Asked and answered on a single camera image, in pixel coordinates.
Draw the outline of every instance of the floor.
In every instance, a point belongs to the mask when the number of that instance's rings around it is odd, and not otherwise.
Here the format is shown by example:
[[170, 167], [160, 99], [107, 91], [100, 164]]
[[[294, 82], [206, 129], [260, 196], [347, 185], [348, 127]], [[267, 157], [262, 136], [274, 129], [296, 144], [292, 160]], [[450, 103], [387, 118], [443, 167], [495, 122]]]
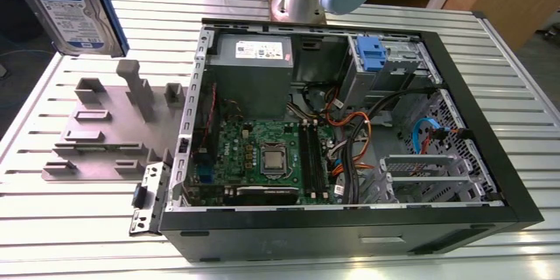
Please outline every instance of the floor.
[[[19, 52], [4, 55], [15, 50], [55, 52], [46, 34], [20, 44], [10, 42], [0, 36], [0, 64], [10, 71], [10, 76], [0, 79], [2, 136], [51, 60], [51, 55], [46, 52]], [[544, 41], [542, 35], [536, 34], [519, 50], [518, 57], [551, 101], [560, 108], [560, 45]]]
[[15, 43], [0, 34], [0, 65], [8, 70], [0, 77], [0, 138], [55, 53], [46, 34], [26, 43]]
[[518, 51], [518, 57], [531, 76], [560, 109], [560, 44], [543, 40], [536, 34]]

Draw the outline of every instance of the power supply label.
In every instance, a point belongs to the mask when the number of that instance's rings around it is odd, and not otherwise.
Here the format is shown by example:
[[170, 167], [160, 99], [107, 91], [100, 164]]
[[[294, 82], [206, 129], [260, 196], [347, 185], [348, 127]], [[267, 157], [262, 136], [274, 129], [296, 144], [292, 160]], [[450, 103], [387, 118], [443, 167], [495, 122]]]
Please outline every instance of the power supply label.
[[40, 0], [64, 41], [83, 49], [99, 49], [103, 37], [87, 15], [84, 0]]
[[236, 58], [284, 59], [280, 42], [239, 41]]

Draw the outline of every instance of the expansion slot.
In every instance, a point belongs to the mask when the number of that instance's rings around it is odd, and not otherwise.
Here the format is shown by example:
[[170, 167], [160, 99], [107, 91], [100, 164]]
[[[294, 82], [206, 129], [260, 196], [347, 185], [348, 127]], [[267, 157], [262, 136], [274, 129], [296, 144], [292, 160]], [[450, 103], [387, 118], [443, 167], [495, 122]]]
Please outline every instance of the expansion slot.
[[318, 195], [323, 195], [327, 190], [324, 187], [322, 144], [316, 125], [310, 125], [310, 128], [307, 129], [307, 141], [310, 143], [310, 155], [312, 162], [312, 187]]
[[299, 155], [302, 161], [302, 176], [304, 178], [306, 195], [315, 198], [327, 192], [322, 159], [322, 145], [318, 126], [299, 126]]
[[302, 177], [304, 178], [306, 195], [311, 195], [312, 186], [312, 166], [310, 158], [310, 145], [307, 141], [307, 125], [299, 125], [299, 160], [302, 165]]

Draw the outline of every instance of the green circuit board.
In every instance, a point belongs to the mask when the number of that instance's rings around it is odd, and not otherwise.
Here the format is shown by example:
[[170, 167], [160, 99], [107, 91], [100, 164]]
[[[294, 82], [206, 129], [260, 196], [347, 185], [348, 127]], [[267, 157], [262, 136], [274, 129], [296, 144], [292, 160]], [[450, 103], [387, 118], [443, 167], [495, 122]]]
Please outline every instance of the green circuit board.
[[[331, 126], [318, 127], [322, 144], [332, 140]], [[287, 173], [282, 176], [267, 177], [262, 173], [262, 150], [271, 145], [286, 150]], [[212, 185], [244, 186], [290, 186], [299, 188], [299, 204], [332, 203], [332, 189], [327, 199], [324, 196], [311, 197], [304, 193], [304, 179], [299, 156], [299, 123], [274, 121], [228, 121], [222, 122], [218, 143], [218, 163], [212, 170]], [[327, 167], [323, 165], [324, 182], [328, 185]], [[212, 198], [212, 192], [206, 194], [204, 204], [219, 204]]]

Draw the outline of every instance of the aluminum workbench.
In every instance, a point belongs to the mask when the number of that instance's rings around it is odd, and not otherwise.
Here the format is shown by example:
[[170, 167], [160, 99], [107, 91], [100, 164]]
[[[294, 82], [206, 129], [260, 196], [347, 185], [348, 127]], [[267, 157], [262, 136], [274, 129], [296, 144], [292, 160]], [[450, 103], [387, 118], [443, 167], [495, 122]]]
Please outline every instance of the aluminum workbench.
[[[202, 17], [268, 19], [263, 0], [114, 0], [114, 4], [132, 48], [128, 58], [140, 60], [142, 77], [151, 86], [168, 82], [188, 86]], [[370, 5], [346, 16], [328, 16], [328, 23], [440, 34], [546, 221], [436, 256], [190, 264], [166, 238], [128, 237], [134, 182], [48, 184], [42, 179], [51, 148], [75, 109], [79, 79], [99, 77], [104, 85], [126, 85], [116, 75], [116, 60], [58, 55], [0, 142], [0, 275], [58, 274], [72, 279], [559, 277], [560, 114], [492, 26], [470, 12]]]

